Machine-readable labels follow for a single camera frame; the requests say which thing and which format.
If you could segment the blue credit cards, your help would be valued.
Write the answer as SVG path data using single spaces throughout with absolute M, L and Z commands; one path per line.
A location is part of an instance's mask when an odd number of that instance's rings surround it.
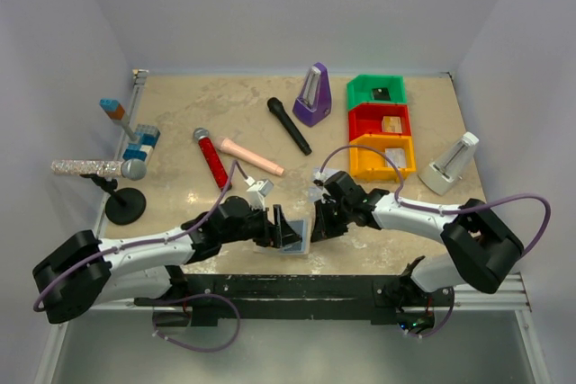
M 310 249 L 309 223 L 307 219 L 293 219 L 287 221 L 290 228 L 295 231 L 301 240 L 281 249 L 282 255 L 306 255 Z

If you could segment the beige leather card holder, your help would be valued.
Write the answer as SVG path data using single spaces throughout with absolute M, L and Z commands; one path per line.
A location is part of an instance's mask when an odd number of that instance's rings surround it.
M 253 246 L 253 251 L 259 254 L 265 255 L 306 255 L 310 251 L 310 227 L 309 221 L 307 219 L 293 219 L 288 220 L 287 224 L 292 228 L 298 235 L 301 236 L 301 241 L 290 244 L 288 246 L 283 246 L 280 249 L 275 249 L 272 247 L 261 247 Z

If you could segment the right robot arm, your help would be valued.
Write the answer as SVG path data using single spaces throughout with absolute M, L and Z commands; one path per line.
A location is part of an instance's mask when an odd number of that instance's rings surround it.
M 323 193 L 314 203 L 311 242 L 341 237 L 354 223 L 406 232 L 445 247 L 445 255 L 417 257 L 382 288 L 383 297 L 396 309 L 420 305 L 433 292 L 462 284 L 493 294 L 524 253 L 518 237 L 479 200 L 447 209 L 421 201 L 400 201 L 388 190 L 366 191 L 342 171 L 316 184 Z

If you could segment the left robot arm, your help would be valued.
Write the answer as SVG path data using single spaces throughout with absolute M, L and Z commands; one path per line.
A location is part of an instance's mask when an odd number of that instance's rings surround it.
M 82 230 L 33 268 L 39 295 L 32 308 L 45 313 L 51 324 L 61 324 L 98 303 L 119 299 L 162 299 L 175 305 L 187 291 L 185 280 L 174 275 L 177 266 L 212 258 L 228 243 L 283 249 L 302 240 L 281 206 L 253 207 L 238 196 L 156 235 L 110 239 Z

